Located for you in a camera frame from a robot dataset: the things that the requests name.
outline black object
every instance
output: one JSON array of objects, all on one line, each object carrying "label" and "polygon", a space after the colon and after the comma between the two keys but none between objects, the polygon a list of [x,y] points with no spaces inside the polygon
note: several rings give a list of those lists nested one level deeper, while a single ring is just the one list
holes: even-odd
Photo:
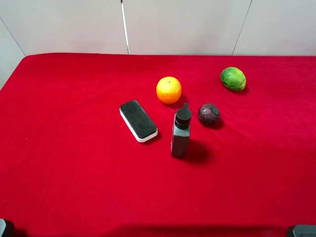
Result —
[{"label": "black object", "polygon": [[287,237],[316,237],[316,225],[296,225],[286,232]]},{"label": "black object", "polygon": [[122,104],[120,111],[125,116],[138,138],[144,139],[157,132],[156,125],[137,100]]},{"label": "black object", "polygon": [[190,138],[190,121],[192,113],[188,108],[189,104],[178,109],[173,119],[171,155],[175,158],[184,157]]},{"label": "black object", "polygon": [[0,219],[0,237],[12,237],[14,225],[11,221]]},{"label": "black object", "polygon": [[202,105],[197,115],[199,120],[205,125],[216,123],[220,117],[218,108],[211,103]]}]

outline table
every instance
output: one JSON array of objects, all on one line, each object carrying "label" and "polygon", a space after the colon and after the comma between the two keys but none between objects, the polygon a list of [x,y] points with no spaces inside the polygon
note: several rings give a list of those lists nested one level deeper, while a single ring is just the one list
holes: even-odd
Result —
[{"label": "table", "polygon": [[[247,78],[227,90],[228,66]],[[283,236],[316,223],[316,57],[52,53],[22,60],[0,91],[0,215],[27,236]],[[183,95],[156,97],[174,76]],[[136,99],[158,127],[137,143]],[[187,156],[172,120],[193,111]],[[204,103],[221,120],[203,126]]]}]

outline citrus fruit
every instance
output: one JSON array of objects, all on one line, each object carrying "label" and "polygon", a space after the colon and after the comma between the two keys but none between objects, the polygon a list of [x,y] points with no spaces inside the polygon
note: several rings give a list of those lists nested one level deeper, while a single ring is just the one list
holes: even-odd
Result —
[{"label": "citrus fruit", "polygon": [[165,104],[173,104],[181,96],[181,84],[177,78],[165,77],[160,79],[156,87],[158,99]]},{"label": "citrus fruit", "polygon": [[221,81],[230,90],[242,90],[246,86],[246,77],[243,72],[235,67],[228,67],[221,73]]}]

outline bottle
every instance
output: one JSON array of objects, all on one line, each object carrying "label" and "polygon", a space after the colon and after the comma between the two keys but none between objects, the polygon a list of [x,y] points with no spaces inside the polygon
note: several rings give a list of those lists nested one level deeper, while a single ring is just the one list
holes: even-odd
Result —
[{"label": "bottle", "polygon": [[188,108],[189,104],[178,109],[173,119],[171,155],[175,158],[184,157],[190,138],[190,121],[192,113]]}]

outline purple fruit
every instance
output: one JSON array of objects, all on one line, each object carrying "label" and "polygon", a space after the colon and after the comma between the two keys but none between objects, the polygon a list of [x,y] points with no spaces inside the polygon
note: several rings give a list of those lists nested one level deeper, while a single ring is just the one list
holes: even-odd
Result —
[{"label": "purple fruit", "polygon": [[203,124],[210,125],[218,121],[220,113],[215,105],[207,103],[200,107],[197,115]]}]

